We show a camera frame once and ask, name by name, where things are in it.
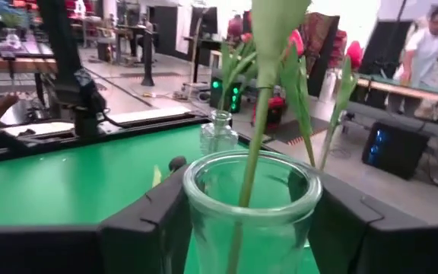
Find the red floor device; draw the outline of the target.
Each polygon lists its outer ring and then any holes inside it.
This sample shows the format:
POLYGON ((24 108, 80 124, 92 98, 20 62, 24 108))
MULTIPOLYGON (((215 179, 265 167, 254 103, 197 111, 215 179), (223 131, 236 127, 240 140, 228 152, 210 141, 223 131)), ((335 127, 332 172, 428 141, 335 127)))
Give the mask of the red floor device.
POLYGON ((287 109, 286 100, 280 96, 273 96, 268 99, 268 115, 266 120, 266 128, 277 128, 280 123, 284 112, 287 109))

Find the black standing desk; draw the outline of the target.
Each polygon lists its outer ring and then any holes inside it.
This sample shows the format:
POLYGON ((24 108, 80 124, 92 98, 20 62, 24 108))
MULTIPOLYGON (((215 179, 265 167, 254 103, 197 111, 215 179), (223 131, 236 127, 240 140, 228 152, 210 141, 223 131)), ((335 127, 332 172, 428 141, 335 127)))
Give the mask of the black standing desk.
POLYGON ((152 87, 154 86, 154 80, 152 77, 152 43, 153 43, 153 31, 149 31, 146 26, 136 25, 117 25, 119 29, 124 29, 127 31, 131 31, 133 34, 142 35, 143 36, 143 57, 142 61, 144 63, 144 76, 141 82, 142 86, 152 87))

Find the textured round crystal vase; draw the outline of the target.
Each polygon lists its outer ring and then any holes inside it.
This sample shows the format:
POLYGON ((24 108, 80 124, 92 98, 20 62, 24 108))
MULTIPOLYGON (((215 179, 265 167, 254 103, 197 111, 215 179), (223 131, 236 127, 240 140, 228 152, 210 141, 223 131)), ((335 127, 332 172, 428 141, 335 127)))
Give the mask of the textured round crystal vase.
POLYGON ((200 132, 200 149, 203 155, 233 150, 239 140, 232 129, 232 115, 224 110, 211 111, 211 122, 203 124, 200 132))

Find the black computer blue lights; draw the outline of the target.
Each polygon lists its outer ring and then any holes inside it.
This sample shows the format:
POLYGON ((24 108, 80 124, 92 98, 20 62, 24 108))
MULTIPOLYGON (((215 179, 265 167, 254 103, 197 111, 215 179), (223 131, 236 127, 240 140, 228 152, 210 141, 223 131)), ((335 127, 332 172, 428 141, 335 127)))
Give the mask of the black computer blue lights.
POLYGON ((375 122, 363 148, 362 162, 410 180, 430 137, 418 129, 375 122))

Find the black striped-edge floor mat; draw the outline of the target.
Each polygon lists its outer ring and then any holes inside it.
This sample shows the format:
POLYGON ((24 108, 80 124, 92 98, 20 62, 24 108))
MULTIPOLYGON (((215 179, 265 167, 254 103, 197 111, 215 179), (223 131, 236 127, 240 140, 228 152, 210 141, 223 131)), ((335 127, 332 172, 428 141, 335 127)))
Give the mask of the black striped-edge floor mat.
MULTIPOLYGON (((329 128, 329 122, 325 120, 315 117, 311 117, 310 120, 312 126, 311 136, 324 132, 329 128)), ((296 120, 282 123, 273 129, 268 129, 266 135, 275 141, 283 142, 287 145, 296 145, 303 141, 299 123, 296 120)))

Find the red artificial tulip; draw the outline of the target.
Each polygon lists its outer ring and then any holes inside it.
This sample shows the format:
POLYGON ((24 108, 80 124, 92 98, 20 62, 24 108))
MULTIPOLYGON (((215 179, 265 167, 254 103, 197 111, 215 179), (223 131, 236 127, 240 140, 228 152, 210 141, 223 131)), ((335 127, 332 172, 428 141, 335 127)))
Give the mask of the red artificial tulip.
POLYGON ((341 82, 338 87, 334 109, 329 121, 329 128, 322 144, 319 169, 324 170, 329 153, 332 136, 337 128, 341 113, 347 108, 348 101, 357 86, 358 77, 354 73, 359 69, 363 58, 363 49, 357 41, 353 41, 347 49, 341 70, 341 82))
POLYGON ((309 95, 306 88, 306 61, 302 57, 303 41, 298 29, 294 29, 287 38, 287 47, 281 63, 280 80, 286 91, 287 104, 294 112, 298 122, 300 136, 304 142, 309 163, 316 166, 311 142, 312 125, 309 114, 309 95))

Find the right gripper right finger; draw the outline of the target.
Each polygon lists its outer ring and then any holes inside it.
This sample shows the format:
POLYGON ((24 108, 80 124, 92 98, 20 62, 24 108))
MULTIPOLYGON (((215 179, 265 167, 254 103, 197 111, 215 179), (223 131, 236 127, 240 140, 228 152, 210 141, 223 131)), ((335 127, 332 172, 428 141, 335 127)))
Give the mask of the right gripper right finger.
POLYGON ((438 225, 328 174, 309 243, 321 274, 438 274, 438 225))

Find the green table mat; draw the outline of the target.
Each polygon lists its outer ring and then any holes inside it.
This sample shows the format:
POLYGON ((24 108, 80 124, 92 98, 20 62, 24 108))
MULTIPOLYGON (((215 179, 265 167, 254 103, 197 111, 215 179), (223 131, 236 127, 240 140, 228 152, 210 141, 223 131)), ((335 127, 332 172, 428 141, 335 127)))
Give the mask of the green table mat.
MULTIPOLYGON (((98 225, 151 190, 184 156, 203 158, 200 126, 0 161, 0 226, 98 225)), ((193 226, 187 260, 196 258, 193 226)))

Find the wooden side table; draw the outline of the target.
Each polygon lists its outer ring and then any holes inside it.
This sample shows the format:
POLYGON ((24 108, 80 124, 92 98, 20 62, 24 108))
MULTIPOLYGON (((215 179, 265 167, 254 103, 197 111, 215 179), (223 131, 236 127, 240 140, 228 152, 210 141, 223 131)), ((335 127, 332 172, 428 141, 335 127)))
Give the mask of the wooden side table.
POLYGON ((54 59, 17 58, 15 60, 5 60, 0 57, 0 73, 6 72, 55 74, 57 65, 54 59))

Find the neighbouring work table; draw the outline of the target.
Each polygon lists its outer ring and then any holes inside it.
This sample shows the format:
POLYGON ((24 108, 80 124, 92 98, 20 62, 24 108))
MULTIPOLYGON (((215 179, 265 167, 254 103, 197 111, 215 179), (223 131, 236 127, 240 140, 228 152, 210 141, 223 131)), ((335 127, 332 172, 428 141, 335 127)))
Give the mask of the neighbouring work table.
POLYGON ((378 75, 357 74, 357 76, 357 84, 361 87, 374 88, 389 93, 438 101, 438 90, 434 88, 400 85, 397 81, 382 78, 378 75))

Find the large clear glass vase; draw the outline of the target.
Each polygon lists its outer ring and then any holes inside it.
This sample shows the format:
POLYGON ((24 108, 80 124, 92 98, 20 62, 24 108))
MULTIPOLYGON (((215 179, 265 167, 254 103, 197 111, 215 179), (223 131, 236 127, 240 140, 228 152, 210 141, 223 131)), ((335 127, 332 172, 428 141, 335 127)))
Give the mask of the large clear glass vase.
POLYGON ((322 195, 319 177, 286 155, 261 151, 247 205, 246 149, 194 161, 183 175, 196 258, 186 274, 301 274, 303 248, 322 195))

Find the person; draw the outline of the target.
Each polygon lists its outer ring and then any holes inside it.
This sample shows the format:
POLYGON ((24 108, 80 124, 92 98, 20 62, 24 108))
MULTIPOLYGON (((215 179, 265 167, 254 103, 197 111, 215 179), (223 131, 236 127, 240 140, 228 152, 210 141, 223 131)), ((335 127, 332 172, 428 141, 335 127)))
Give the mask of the person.
POLYGON ((410 36, 400 66, 392 79, 399 84, 438 91, 438 8, 428 17, 427 26, 419 27, 410 36))

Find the black artificial tulip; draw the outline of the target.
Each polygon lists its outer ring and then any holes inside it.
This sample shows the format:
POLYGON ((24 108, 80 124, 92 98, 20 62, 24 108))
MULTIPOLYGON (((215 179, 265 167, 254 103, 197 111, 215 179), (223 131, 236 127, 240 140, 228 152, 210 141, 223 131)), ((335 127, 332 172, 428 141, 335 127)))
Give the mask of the black artificial tulip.
POLYGON ((179 170, 182 166, 184 166, 186 164, 187 164, 187 160, 184 156, 177 156, 177 157, 173 158, 168 164, 169 172, 165 175, 165 177, 163 177, 163 174, 161 173, 160 168, 157 165, 155 165, 151 187, 154 188, 154 187, 158 186, 165 179, 170 177, 173 173, 175 173, 177 170, 179 170))
POLYGON ((229 151, 225 158, 237 163, 239 200, 231 206, 231 239, 220 274, 300 274, 300 261, 311 219, 322 195, 317 172, 286 155, 263 151, 262 134, 267 119, 268 99, 280 80, 287 38, 302 22, 311 0, 252 0, 252 32, 259 69, 255 134, 249 150, 229 151), (250 207, 256 168, 266 160, 285 170, 271 177, 288 191, 286 203, 276 207, 250 207))

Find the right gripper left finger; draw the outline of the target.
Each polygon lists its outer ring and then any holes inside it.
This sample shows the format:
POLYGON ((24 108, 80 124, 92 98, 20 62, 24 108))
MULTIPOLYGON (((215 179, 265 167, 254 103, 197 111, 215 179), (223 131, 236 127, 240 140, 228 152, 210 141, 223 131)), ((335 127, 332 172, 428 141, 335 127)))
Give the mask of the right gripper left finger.
POLYGON ((192 233, 185 171, 98 225, 0 226, 0 274, 183 274, 192 233))

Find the black table frame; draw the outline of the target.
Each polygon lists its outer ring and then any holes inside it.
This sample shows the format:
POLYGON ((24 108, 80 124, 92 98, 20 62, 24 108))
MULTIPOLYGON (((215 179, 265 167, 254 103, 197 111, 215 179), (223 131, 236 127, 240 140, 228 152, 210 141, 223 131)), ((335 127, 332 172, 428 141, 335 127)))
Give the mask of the black table frame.
POLYGON ((0 161, 41 155, 69 148, 80 148, 149 133, 168 131, 185 126, 203 125, 209 122, 211 122, 209 116, 200 115, 197 112, 188 112, 174 116, 153 118, 149 121, 132 121, 128 123, 129 127, 127 129, 117 129, 115 132, 100 133, 99 135, 91 137, 78 136, 73 129, 63 129, 36 135, 15 136, 19 139, 23 137, 39 139, 43 141, 43 144, 33 146, 26 152, 9 151, 7 148, 0 146, 0 161))

